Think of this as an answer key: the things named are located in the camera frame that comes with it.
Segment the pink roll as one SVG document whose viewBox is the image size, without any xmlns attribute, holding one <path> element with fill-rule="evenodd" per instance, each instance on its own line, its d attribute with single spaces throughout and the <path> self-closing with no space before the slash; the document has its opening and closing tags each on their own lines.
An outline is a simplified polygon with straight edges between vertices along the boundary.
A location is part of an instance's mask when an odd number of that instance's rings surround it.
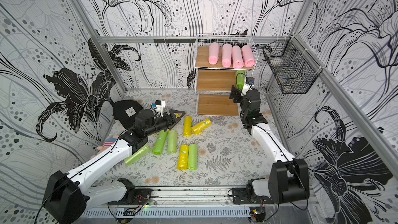
<svg viewBox="0 0 398 224">
<path fill-rule="evenodd" d="M 224 44 L 222 47 L 222 59 L 221 64 L 224 68 L 231 67 L 232 63 L 232 45 Z"/>
<path fill-rule="evenodd" d="M 241 55 L 245 67 L 254 67 L 256 60 L 250 45 L 245 45 L 241 48 Z"/>
<path fill-rule="evenodd" d="M 241 48 L 239 46 L 232 47 L 232 62 L 234 69 L 241 69 L 244 66 Z"/>
<path fill-rule="evenodd" d="M 219 45 L 218 43 L 211 43 L 208 50 L 208 62 L 215 65 L 219 60 Z"/>
</svg>

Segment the pale green roll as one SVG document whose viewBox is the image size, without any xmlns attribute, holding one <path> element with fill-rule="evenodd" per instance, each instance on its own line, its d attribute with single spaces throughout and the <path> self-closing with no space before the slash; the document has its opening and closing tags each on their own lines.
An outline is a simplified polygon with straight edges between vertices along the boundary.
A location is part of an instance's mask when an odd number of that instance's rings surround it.
<svg viewBox="0 0 398 224">
<path fill-rule="evenodd" d="M 169 154 L 174 154 L 177 152 L 177 137 L 178 133 L 176 130 L 171 130 L 167 135 L 167 152 Z"/>
</svg>

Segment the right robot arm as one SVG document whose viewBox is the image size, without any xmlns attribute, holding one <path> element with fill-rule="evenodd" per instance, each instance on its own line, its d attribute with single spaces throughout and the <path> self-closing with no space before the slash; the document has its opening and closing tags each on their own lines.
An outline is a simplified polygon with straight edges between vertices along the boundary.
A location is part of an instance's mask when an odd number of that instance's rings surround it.
<svg viewBox="0 0 398 224">
<path fill-rule="evenodd" d="M 307 201 L 310 193 L 308 165 L 303 159 L 292 155 L 271 131 L 260 112 L 260 92 L 253 88 L 243 93 L 232 86 L 230 99 L 241 107 L 243 127 L 273 162 L 269 178 L 248 181 L 245 192 L 247 201 L 267 204 Z"/>
</svg>

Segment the green roll dark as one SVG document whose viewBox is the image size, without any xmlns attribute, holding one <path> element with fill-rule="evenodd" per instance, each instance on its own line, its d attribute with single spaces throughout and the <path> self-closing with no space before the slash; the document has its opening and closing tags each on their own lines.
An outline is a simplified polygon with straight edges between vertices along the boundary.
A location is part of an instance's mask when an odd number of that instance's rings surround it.
<svg viewBox="0 0 398 224">
<path fill-rule="evenodd" d="M 152 153 L 154 155 L 161 155 L 163 153 L 163 149 L 164 149 L 164 145 L 165 145 L 165 141 L 168 135 L 168 131 L 160 131 L 158 138 L 155 142 L 155 145 L 152 149 Z"/>
</svg>

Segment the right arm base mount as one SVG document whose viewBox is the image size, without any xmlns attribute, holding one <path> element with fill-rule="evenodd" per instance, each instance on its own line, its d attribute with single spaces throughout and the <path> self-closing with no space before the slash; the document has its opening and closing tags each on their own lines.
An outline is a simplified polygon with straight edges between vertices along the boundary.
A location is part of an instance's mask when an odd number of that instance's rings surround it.
<svg viewBox="0 0 398 224">
<path fill-rule="evenodd" d="M 245 205 L 245 204 L 274 204 L 274 201 L 267 196 L 257 196 L 246 188 L 232 188 L 228 191 L 228 197 L 230 197 L 234 204 Z"/>
</svg>

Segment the green roll front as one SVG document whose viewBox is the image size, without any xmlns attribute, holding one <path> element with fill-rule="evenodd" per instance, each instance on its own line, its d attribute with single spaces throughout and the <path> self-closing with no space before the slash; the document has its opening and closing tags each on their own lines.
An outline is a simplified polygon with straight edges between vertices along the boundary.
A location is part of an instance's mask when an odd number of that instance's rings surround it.
<svg viewBox="0 0 398 224">
<path fill-rule="evenodd" d="M 198 166 L 198 146 L 197 144 L 191 144 L 189 146 L 189 155 L 188 155 L 188 169 L 191 171 L 195 171 Z"/>
</svg>

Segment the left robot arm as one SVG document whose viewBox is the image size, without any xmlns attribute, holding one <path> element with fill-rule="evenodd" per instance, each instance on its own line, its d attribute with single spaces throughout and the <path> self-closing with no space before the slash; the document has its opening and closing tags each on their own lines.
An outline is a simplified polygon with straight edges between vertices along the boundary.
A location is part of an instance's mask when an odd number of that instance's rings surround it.
<svg viewBox="0 0 398 224">
<path fill-rule="evenodd" d="M 148 137 L 172 129 L 185 115 L 170 110 L 157 117 L 153 110 L 135 114 L 133 125 L 126 129 L 104 152 L 86 163 L 63 173 L 57 171 L 48 180 L 42 201 L 44 207 L 60 224 L 71 224 L 85 211 L 107 203 L 132 204 L 139 200 L 134 184 L 120 178 L 105 186 L 92 184 L 113 166 L 135 154 L 148 142 Z"/>
</svg>

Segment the green roll sideways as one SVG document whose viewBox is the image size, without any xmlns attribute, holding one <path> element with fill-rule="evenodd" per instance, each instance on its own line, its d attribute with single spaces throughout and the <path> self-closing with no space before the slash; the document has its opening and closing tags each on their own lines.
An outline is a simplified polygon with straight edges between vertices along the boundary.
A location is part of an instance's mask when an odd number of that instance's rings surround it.
<svg viewBox="0 0 398 224">
<path fill-rule="evenodd" d="M 235 86 L 237 89 L 242 90 L 246 82 L 246 72 L 238 70 L 235 73 Z"/>
</svg>

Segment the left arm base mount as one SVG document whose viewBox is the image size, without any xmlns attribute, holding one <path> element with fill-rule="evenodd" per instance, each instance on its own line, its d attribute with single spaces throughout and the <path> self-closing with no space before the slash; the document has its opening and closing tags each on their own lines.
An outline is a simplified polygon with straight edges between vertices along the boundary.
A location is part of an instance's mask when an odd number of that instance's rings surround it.
<svg viewBox="0 0 398 224">
<path fill-rule="evenodd" d="M 121 200 L 116 201 L 118 205 L 144 205 L 151 198 L 151 188 L 137 188 L 132 182 L 126 178 L 118 179 L 126 188 L 126 193 Z"/>
</svg>

